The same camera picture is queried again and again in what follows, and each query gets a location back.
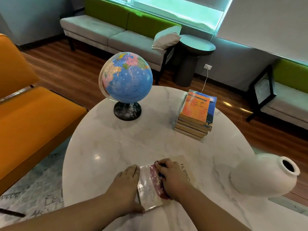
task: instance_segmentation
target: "globe stand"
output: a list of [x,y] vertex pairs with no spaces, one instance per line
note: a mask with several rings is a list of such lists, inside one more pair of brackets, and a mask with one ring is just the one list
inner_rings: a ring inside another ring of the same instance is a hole
[[141,106],[138,103],[125,104],[119,101],[115,104],[113,113],[118,119],[123,121],[133,121],[140,117]]

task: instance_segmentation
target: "stack of books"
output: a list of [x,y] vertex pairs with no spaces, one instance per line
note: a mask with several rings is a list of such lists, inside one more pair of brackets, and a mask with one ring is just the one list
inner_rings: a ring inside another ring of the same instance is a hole
[[212,130],[217,97],[189,90],[180,108],[174,130],[201,140]]

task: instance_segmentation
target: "wall outlet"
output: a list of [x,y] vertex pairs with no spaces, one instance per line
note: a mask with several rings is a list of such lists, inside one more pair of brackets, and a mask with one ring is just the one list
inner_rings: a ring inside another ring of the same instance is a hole
[[204,69],[211,70],[212,66],[210,66],[210,65],[208,65],[208,64],[205,64],[203,68],[204,68]]

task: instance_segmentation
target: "power cord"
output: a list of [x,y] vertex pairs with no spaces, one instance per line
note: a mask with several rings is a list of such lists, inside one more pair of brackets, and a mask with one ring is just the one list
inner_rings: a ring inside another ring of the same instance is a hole
[[206,80],[208,79],[208,76],[209,76],[209,70],[207,69],[206,79],[205,79],[205,82],[204,82],[204,85],[203,85],[203,88],[202,88],[201,93],[203,92],[203,89],[204,89],[204,87],[205,87],[205,83],[206,83]]

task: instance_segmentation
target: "orange cushion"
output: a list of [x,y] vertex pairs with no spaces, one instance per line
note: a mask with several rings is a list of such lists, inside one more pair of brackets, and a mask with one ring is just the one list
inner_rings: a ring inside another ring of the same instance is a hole
[[86,112],[43,87],[0,102],[0,180]]
[[0,34],[0,99],[38,81],[21,52]]

